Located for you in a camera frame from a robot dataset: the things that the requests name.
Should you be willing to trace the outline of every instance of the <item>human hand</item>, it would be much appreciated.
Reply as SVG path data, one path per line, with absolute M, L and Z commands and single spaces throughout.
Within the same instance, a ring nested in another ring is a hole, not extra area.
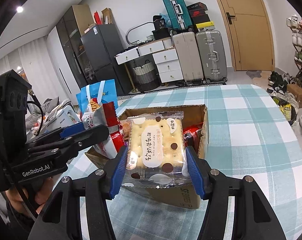
M 42 210 L 43 206 L 45 205 L 45 202 L 48 200 L 53 186 L 55 184 L 55 181 L 53 178 L 46 178 L 42 184 L 41 189 L 36 193 L 35 195 L 35 201 L 38 203 L 40 206 L 37 208 L 36 212 L 39 214 L 40 211 Z M 28 198 L 28 192 L 25 188 L 22 188 L 24 194 Z M 10 201 L 12 207 L 18 211 L 19 213 L 24 214 L 25 216 L 29 217 L 29 213 L 26 210 L 26 208 L 22 205 L 23 201 L 21 196 L 19 195 L 17 189 L 15 187 L 9 189 L 6 191 L 6 195 L 8 200 Z

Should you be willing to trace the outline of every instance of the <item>drawer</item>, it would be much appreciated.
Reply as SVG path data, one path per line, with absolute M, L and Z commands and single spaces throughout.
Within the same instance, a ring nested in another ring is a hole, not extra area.
M 177 51 L 175 49 L 168 49 L 153 54 L 154 62 L 156 64 L 166 61 L 178 59 Z
M 140 56 L 144 56 L 150 53 L 154 53 L 160 50 L 164 50 L 164 45 L 162 41 L 153 42 L 151 44 L 143 45 L 138 47 Z
M 138 58 L 139 54 L 136 48 L 134 49 L 130 49 L 128 51 L 125 51 L 121 54 L 119 54 L 118 56 L 115 57 L 116 61 L 118 62 L 118 64 L 122 64 L 124 62 L 127 62 L 129 60 Z
M 168 71 L 173 71 L 173 70 L 181 70 L 180 67 L 180 62 L 178 59 L 176 60 L 171 60 L 168 62 L 162 62 L 156 65 L 158 68 L 159 73 L 164 73 Z
M 164 72 L 164 73 L 159 73 L 159 75 L 160 75 L 162 83 L 183 79 L 181 69 Z

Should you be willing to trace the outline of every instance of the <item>table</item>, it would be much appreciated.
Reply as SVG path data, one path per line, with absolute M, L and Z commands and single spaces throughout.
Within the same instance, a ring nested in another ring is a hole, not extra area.
M 201 105 L 208 107 L 206 160 L 227 176 L 251 175 L 270 201 L 287 239 L 302 232 L 302 152 L 297 138 L 271 97 L 254 85 L 198 87 L 141 94 L 117 109 Z M 80 152 L 67 172 L 73 179 L 96 169 Z M 107 206 L 117 239 L 196 239 L 207 201 L 197 210 L 169 206 L 121 189 Z M 234 197 L 229 197 L 225 239 L 231 239 Z M 81 199 L 84 239 L 89 239 Z

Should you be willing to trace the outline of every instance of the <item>person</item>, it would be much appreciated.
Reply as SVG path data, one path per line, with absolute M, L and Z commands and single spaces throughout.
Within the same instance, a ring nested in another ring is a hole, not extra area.
M 38 214 L 48 200 L 55 182 L 55 178 L 46 178 L 41 189 L 36 193 L 35 201 L 40 205 L 36 210 Z M 28 197 L 27 190 L 25 188 L 22 190 Z M 23 205 L 22 198 L 15 187 L 7 190 L 5 196 L 6 200 L 0 194 L 0 203 L 4 202 L 7 208 L 7 210 L 3 210 L 3 204 L 0 205 L 2 207 L 0 209 L 0 240 L 27 240 L 34 221 Z

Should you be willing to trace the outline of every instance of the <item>gray suitcase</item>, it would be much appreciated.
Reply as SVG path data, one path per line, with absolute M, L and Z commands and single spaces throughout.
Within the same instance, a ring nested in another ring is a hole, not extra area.
M 227 81 L 227 60 L 221 33 L 217 30 L 196 34 L 202 68 L 207 83 L 211 81 Z
M 185 81 L 203 80 L 203 70 L 198 45 L 193 32 L 173 36 L 175 49 Z

